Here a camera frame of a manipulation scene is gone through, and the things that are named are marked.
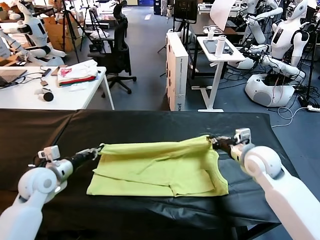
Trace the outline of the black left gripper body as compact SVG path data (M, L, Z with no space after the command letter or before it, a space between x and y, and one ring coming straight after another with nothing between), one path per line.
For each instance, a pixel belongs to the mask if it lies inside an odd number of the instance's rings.
M71 157L70 162L73 166L81 166L84 162L92 160L93 153L89 151L82 151L76 153L74 156Z

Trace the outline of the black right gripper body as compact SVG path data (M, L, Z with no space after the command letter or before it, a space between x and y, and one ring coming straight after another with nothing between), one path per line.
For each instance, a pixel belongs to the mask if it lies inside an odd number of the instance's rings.
M233 138L219 140L220 149L218 149L218 150L222 150L225 153L230 153L231 146L234 146L236 143L237 143L237 141Z

